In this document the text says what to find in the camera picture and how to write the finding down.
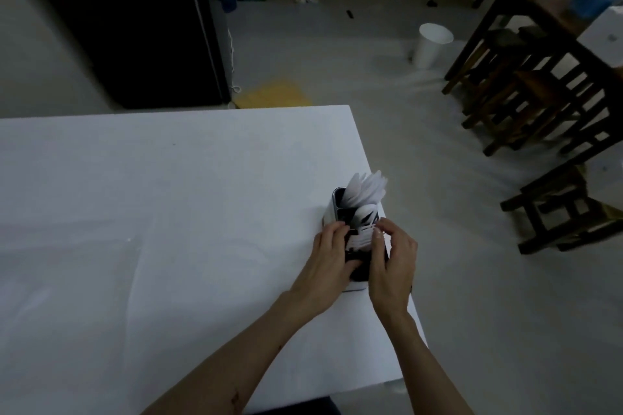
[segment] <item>concrete floor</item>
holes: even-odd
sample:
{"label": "concrete floor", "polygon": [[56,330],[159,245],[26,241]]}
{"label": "concrete floor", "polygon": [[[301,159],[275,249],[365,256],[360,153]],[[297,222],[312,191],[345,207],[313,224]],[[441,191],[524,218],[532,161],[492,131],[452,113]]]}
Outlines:
{"label": "concrete floor", "polygon": [[[289,79],[316,105],[351,106],[371,168],[389,178],[385,211],[420,245],[413,296],[430,348],[473,410],[619,412],[623,238],[520,255],[525,221],[499,202],[563,159],[552,145],[485,157],[487,134],[460,126],[460,93],[440,93],[480,14],[462,0],[273,1],[230,15],[234,81]],[[456,41],[418,72],[407,55],[426,21]],[[334,399],[344,415],[410,413],[381,386]]]}

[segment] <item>left hand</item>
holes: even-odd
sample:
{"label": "left hand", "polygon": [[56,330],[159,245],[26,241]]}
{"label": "left hand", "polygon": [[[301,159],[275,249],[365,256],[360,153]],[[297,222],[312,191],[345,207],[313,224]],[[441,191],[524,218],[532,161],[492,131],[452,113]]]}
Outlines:
{"label": "left hand", "polygon": [[361,261],[345,262],[345,237],[349,230],[342,221],[324,227],[313,241],[311,256],[299,274],[290,296],[308,320],[333,305],[350,282]]}

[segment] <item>white tablecloth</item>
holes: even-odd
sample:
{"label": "white tablecloth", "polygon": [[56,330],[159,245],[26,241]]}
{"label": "white tablecloth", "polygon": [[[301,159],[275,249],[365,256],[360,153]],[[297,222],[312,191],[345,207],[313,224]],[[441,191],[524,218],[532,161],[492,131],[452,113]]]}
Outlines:
{"label": "white tablecloth", "polygon": [[[3,414],[139,412],[289,287],[370,171],[347,106],[0,120],[0,165]],[[247,411],[400,377],[344,293]]]}

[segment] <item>yellow cloth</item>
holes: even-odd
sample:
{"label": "yellow cloth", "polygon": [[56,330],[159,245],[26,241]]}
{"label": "yellow cloth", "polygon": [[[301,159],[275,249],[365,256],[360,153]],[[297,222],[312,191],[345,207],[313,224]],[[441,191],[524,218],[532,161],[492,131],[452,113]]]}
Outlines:
{"label": "yellow cloth", "polygon": [[270,107],[311,107],[312,103],[301,89],[290,81],[276,81],[234,97],[239,109],[267,109]]}

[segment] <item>white bucket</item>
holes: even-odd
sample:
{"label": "white bucket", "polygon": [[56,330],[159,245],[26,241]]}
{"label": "white bucket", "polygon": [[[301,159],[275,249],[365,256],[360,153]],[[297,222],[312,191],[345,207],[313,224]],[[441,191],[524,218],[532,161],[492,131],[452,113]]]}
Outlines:
{"label": "white bucket", "polygon": [[420,38],[413,56],[416,69],[430,69],[439,57],[441,47],[454,41],[454,35],[445,26],[436,23],[420,25]]}

